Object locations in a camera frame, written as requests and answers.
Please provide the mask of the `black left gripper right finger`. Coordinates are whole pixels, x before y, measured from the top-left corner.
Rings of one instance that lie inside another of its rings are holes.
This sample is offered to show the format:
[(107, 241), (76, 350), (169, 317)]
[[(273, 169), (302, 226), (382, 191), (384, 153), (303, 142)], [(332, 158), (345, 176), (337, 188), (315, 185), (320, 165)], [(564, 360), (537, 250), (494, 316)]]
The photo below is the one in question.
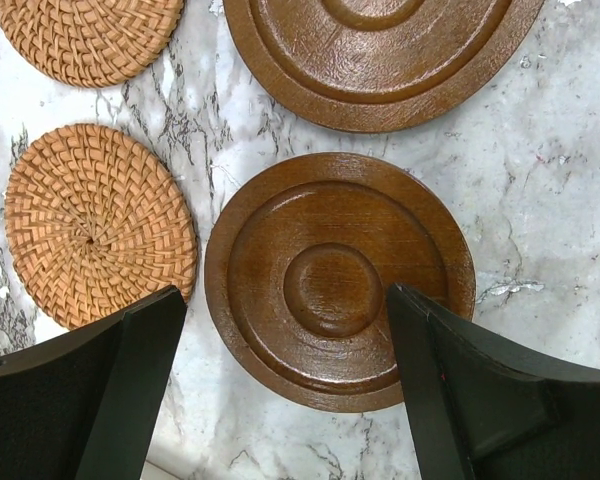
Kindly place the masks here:
[(600, 370), (393, 284), (387, 311), (425, 479), (600, 479)]

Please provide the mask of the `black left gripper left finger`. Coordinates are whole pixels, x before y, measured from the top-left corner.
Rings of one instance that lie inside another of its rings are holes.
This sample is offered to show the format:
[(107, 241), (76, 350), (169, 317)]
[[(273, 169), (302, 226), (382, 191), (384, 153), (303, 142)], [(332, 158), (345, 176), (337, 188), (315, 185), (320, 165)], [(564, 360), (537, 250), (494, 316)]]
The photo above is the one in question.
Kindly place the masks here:
[(138, 479), (186, 316), (174, 286), (0, 357), (0, 479)]

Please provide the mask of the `woven rattan coaster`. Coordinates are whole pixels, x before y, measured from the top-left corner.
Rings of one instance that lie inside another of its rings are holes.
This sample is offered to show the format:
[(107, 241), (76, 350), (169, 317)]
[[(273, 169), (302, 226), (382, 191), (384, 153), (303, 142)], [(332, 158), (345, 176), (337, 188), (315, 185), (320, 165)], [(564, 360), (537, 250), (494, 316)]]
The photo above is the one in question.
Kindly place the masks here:
[(5, 230), (26, 292), (69, 330), (166, 286), (194, 291), (183, 193), (147, 147), (107, 126), (67, 125), (31, 143), (9, 176)]
[(109, 87), (156, 60), (183, 7), (183, 0), (0, 1), (0, 28), (24, 59), (50, 78)]

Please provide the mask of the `brown ringed wooden coaster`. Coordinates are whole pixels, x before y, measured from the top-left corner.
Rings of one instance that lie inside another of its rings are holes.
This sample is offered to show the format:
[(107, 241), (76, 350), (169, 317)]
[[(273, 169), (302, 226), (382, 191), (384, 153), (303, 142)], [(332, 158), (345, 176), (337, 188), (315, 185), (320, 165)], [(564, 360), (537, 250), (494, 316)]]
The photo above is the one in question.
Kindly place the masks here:
[(442, 201), (406, 171), (346, 152), (298, 156), (241, 187), (212, 229), (204, 282), (219, 335), (254, 379), (338, 413), (403, 399), (390, 285), (465, 319), (476, 292), (469, 247)]

